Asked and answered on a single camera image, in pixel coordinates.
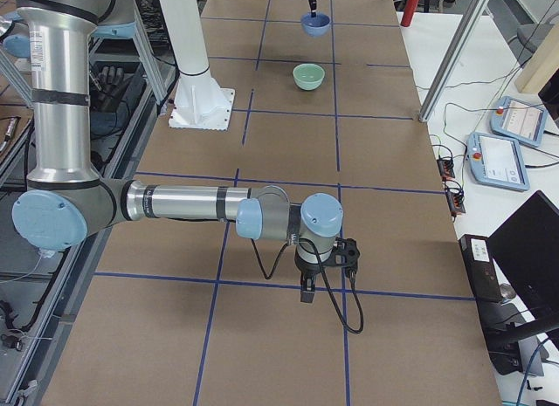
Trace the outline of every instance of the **black monitor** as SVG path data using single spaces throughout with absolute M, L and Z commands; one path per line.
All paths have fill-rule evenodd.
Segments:
M 559 209 L 536 191 L 487 240 L 493 259 L 535 320 L 501 335 L 520 341 L 547 332 L 559 348 Z

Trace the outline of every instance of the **blue cable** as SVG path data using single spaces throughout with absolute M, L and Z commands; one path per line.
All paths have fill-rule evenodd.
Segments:
M 538 346 L 535 347 L 534 352 L 532 353 L 532 356 L 530 356 L 530 361 L 528 361 L 528 365 L 526 366 L 526 371 L 524 371 L 524 378 L 522 379 L 521 389 L 518 392 L 518 398 L 516 399 L 516 403 L 514 404 L 514 406 L 521 406 L 522 405 L 522 403 L 521 403 L 522 393 L 524 392 L 524 386 L 526 385 L 526 380 L 528 379 L 528 372 L 530 371 L 530 367 L 532 367 L 532 362 L 534 362 L 535 356 L 538 355 L 538 353 L 540 352 L 540 349 L 542 349 L 543 344 L 547 341 L 549 341 L 549 338 L 545 338 L 543 341 L 538 343 Z

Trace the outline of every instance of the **white table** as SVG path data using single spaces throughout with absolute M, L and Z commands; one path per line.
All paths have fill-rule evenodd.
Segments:
M 460 15 L 416 13 L 411 26 L 401 28 L 421 100 L 427 94 L 421 87 L 426 88 L 431 85 L 460 19 Z M 489 16 L 484 16 L 467 44 L 448 86 L 462 82 L 491 81 L 508 74 L 515 66 L 516 58 L 509 50 L 505 39 L 499 33 L 493 20 Z M 452 102 L 468 109 L 494 107 L 492 97 L 503 85 L 503 81 L 501 79 L 492 84 L 446 88 L 442 99 L 429 119 L 430 134 L 440 137 L 442 143 L 449 147 L 454 155 L 463 154 L 464 146 L 443 134 L 445 104 Z M 526 102 L 540 103 L 537 95 L 518 93 L 514 81 L 510 82 L 504 94 Z M 488 118 L 489 112 L 468 113 L 457 107 L 449 106 L 446 114 L 446 130 L 460 140 L 465 141 L 479 121 L 477 131 L 490 132 Z M 550 118 L 546 124 L 546 129 L 559 132 Z M 433 143 L 438 142 L 435 137 L 432 137 L 432 141 Z M 559 155 L 559 138 L 545 134 L 540 148 Z M 554 161 L 545 155 L 525 148 L 522 148 L 522 154 L 526 164 L 539 165 Z M 444 150 L 442 150 L 441 155 L 446 155 Z M 460 182 L 461 158 L 455 159 L 454 169 Z M 463 172 L 466 214 L 459 216 L 455 222 L 458 238 L 465 233 L 489 236 L 537 189 L 543 190 L 549 199 L 559 206 L 559 167 L 529 170 L 528 177 L 531 188 L 528 192 L 515 192 L 479 185 L 474 182 L 467 164 Z M 498 271 L 498 274 L 500 282 L 506 281 L 502 273 Z M 519 310 L 526 308 L 520 300 L 515 300 L 514 303 L 517 304 Z M 525 318 L 527 320 L 533 319 L 529 314 Z M 552 355 L 550 359 L 557 361 L 559 353 L 555 347 L 551 343 L 547 343 L 545 348 Z M 524 390 L 523 403 L 535 405 L 535 399 L 542 398 L 559 403 L 559 368 L 554 365 L 544 365 L 544 372 L 546 376 L 543 378 L 530 377 L 529 379 L 532 385 L 543 386 L 544 389 L 537 392 Z M 495 373 L 495 375 L 501 398 L 507 401 L 516 401 L 521 384 L 520 373 L 507 376 Z

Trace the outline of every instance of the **light blue control panel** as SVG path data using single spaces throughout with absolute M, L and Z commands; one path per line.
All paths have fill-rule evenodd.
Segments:
M 530 189 L 521 146 L 516 139 L 472 133 L 467 144 L 468 161 L 476 181 L 498 188 Z
M 542 143 L 543 130 L 548 118 L 545 108 L 535 107 L 510 96 L 501 98 L 491 114 L 491 130 L 499 135 L 515 138 L 520 144 L 539 147 Z

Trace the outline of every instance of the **black electronic device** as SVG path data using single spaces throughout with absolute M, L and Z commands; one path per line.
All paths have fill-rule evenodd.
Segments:
M 493 259 L 487 248 L 487 237 L 465 234 L 459 242 L 475 299 L 500 302 L 502 296 Z
M 547 333 L 559 347 L 559 209 L 536 191 L 487 240 L 493 259 L 535 320 L 486 334 L 490 348 Z

